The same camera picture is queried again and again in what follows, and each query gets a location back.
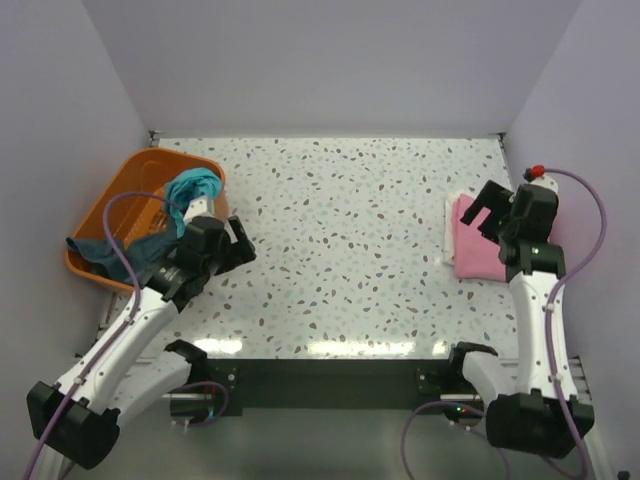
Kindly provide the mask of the pink t shirt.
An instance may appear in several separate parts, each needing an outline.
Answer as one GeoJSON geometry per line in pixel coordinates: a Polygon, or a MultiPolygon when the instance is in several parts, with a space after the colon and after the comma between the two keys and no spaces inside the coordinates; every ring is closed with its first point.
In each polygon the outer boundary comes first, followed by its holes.
{"type": "Polygon", "coordinates": [[[463,214],[473,203],[465,193],[458,194],[453,203],[453,268],[458,279],[506,281],[506,270],[499,260],[499,246],[484,238],[479,226],[490,211],[483,208],[471,225],[461,222],[463,214]]]}

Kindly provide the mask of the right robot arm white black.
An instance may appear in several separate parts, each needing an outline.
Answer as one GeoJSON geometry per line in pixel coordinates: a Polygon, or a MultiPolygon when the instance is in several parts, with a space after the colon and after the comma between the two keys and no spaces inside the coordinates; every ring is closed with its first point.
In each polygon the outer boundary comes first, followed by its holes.
{"type": "Polygon", "coordinates": [[[510,376],[489,347],[460,342],[445,369],[448,386],[479,394],[489,443],[549,459],[565,458],[595,422],[571,375],[563,322],[563,249],[549,239],[559,207],[557,190],[531,181],[510,191],[487,182],[462,216],[499,247],[517,321],[519,359],[510,376]]]}

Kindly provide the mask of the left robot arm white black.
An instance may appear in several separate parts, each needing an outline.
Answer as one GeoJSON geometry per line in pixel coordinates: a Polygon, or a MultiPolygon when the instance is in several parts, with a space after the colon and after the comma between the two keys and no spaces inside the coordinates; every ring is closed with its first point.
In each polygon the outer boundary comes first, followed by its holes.
{"type": "Polygon", "coordinates": [[[54,384],[36,383],[27,395],[34,436],[71,463],[92,469],[111,452],[127,415],[174,389],[196,392],[212,384],[207,353],[175,340],[155,372],[120,393],[125,375],[156,335],[197,296],[210,278],[254,261],[241,220],[195,216],[168,257],[140,278],[120,316],[85,356],[54,384]]]}

